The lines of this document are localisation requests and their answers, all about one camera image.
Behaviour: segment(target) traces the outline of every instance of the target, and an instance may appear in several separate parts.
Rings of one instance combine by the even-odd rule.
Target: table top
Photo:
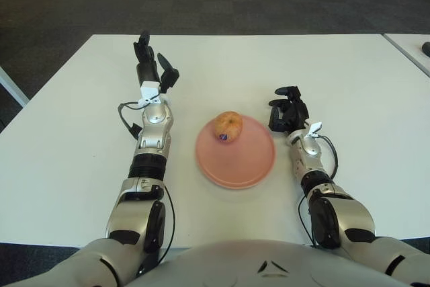
[[[137,39],[92,36],[0,134],[0,241],[83,246],[103,237],[136,144],[116,108],[140,95]],[[273,91],[287,85],[299,86],[310,119],[322,121],[339,155],[335,181],[368,208],[377,235],[429,234],[430,80],[381,35],[151,36],[150,43],[181,74],[168,92],[174,247],[309,243],[285,135],[273,133],[275,165],[246,190],[206,179],[194,155],[207,121],[234,110],[266,125]],[[125,117],[139,122],[140,112]]]
[[[430,77],[430,57],[421,50],[424,43],[430,42],[430,35],[384,34],[384,36]]]

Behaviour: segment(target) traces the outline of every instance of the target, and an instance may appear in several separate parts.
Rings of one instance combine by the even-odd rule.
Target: red apple
[[[240,114],[227,111],[214,120],[214,134],[222,142],[231,142],[242,132],[243,121]]]

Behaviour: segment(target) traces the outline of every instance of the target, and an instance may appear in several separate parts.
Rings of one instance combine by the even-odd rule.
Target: dark object in background
[[[430,57],[430,42],[426,42],[423,44],[423,47],[421,47],[424,54],[426,54],[428,57]]]

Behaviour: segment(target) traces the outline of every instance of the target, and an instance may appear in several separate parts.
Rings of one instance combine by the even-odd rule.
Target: floor
[[[0,0],[0,3],[0,66],[29,98],[92,34],[139,34],[144,28],[151,34],[430,34],[428,0]],[[19,111],[20,106],[0,87],[0,132]],[[409,242],[429,252],[428,239]],[[42,272],[72,252],[72,249],[0,244],[0,285]]]

